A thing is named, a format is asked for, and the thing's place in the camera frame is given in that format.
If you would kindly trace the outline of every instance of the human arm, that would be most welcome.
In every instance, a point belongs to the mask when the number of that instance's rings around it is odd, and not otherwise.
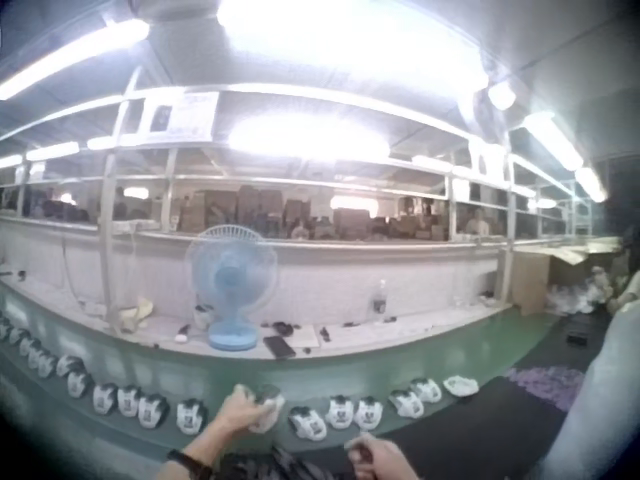
[[[609,287],[607,293],[613,295],[613,289]],[[631,281],[627,285],[627,288],[622,292],[618,298],[611,298],[607,302],[607,310],[611,315],[614,315],[618,310],[622,309],[627,303],[640,299],[640,272],[636,272]]]
[[[418,480],[400,448],[393,442],[363,433],[345,445],[358,480]]]
[[[246,387],[236,385],[218,411],[216,418],[182,453],[203,465],[213,465],[233,438],[269,413],[271,405],[257,405]],[[163,466],[156,480],[190,480],[185,467],[174,461]]]

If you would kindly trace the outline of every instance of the hand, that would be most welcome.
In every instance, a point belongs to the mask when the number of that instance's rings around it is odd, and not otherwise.
[[[609,300],[611,297],[613,297],[613,287],[611,287],[610,285],[606,285],[603,288],[604,291],[604,298],[606,300]]]
[[[393,442],[363,433],[344,447],[349,451],[349,460],[358,480],[418,480],[418,475]]]
[[[256,423],[274,407],[275,405],[257,405],[254,395],[247,387],[236,385],[218,410],[212,425],[234,435]]]

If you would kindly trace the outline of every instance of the fan base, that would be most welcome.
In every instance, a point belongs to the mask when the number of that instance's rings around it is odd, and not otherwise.
[[[216,322],[209,327],[209,345],[216,350],[241,352],[255,348],[258,332],[252,325],[240,322]]]

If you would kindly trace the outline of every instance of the sign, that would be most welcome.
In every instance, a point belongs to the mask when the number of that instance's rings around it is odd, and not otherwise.
[[[184,89],[176,87],[150,93],[144,101],[136,145],[210,142],[219,95],[184,93]]]

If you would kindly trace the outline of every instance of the wristwatch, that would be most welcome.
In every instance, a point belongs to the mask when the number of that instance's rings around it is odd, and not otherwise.
[[[185,455],[177,450],[171,450],[167,454],[167,460],[172,460],[186,468],[189,471],[189,478],[191,478],[191,480],[210,480],[213,478],[213,470],[211,467],[203,465],[189,455]]]

